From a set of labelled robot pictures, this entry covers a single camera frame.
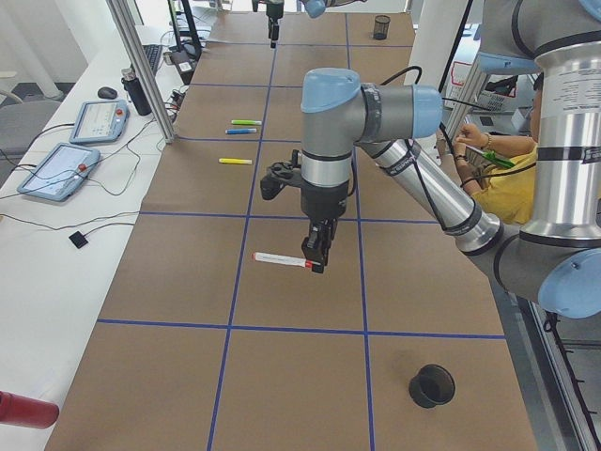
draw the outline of blue marker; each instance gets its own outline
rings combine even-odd
[[[256,133],[256,129],[229,129],[225,131],[225,134],[248,134]]]

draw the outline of computer mouse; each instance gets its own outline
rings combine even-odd
[[[116,91],[109,86],[103,86],[98,90],[98,97],[101,99],[116,99]]]

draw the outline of tablet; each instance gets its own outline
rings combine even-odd
[[[100,160],[95,148],[59,143],[19,185],[21,194],[61,202],[72,195]]]
[[[73,144],[112,143],[125,129],[129,111],[123,100],[86,101],[75,120],[69,141]]]

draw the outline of yellow shirt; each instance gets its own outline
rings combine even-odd
[[[510,160],[515,164],[511,169],[494,167],[487,175],[513,172],[529,164],[536,163],[536,149],[526,155],[518,155]],[[487,180],[486,188],[472,197],[482,210],[495,214],[504,223],[526,224],[532,217],[534,206],[534,181],[536,166],[531,169],[510,174],[506,177],[492,177]]]

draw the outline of white table surface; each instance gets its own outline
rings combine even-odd
[[[143,43],[159,43],[163,32],[158,28],[139,28]],[[111,86],[119,98],[127,99],[120,73],[129,64],[115,31],[48,127],[74,122],[82,102],[97,100],[101,86]],[[164,64],[156,80],[165,100],[172,89],[182,85],[176,69]],[[111,145],[95,146],[102,156],[118,150],[153,118],[140,117],[133,105],[129,105],[131,115],[124,134]],[[42,135],[22,163],[38,163],[56,143],[68,142],[70,132],[71,128],[58,129]],[[59,227],[122,211],[138,211],[162,146],[156,122],[131,143],[141,162],[131,185],[120,196],[109,195],[97,184],[86,181],[64,203],[23,195],[0,199],[0,215]],[[90,177],[110,191],[120,192],[136,161],[134,155],[122,149],[101,162]],[[15,194],[26,175],[23,170],[13,172],[0,189],[0,197]],[[100,229],[89,235],[89,244],[81,249],[75,248],[69,235],[76,230],[86,233],[109,222],[133,223],[136,217],[133,214],[60,231],[8,218],[0,220],[0,391],[63,405],[132,227],[113,225]],[[0,449],[42,450],[52,430],[0,425]]]

